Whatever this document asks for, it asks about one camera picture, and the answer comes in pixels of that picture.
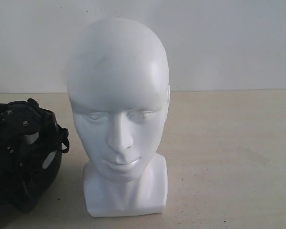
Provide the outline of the white mannequin head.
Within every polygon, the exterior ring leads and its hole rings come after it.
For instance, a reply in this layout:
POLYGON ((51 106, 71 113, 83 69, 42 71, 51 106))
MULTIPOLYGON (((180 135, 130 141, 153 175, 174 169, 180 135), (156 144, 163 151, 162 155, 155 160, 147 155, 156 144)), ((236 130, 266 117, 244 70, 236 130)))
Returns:
POLYGON ((88 213, 161 213, 168 172, 157 149, 171 92, 161 40, 131 19, 95 21, 75 40, 65 77, 74 125, 88 157, 83 167, 88 213))

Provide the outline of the black helmet with dark visor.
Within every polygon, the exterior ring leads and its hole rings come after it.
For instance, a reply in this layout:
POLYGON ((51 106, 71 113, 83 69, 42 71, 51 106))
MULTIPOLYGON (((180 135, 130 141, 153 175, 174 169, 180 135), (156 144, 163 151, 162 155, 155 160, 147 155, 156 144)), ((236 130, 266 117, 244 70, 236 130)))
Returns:
POLYGON ((69 152, 69 131, 32 98, 0 103, 0 204, 29 213, 69 152))

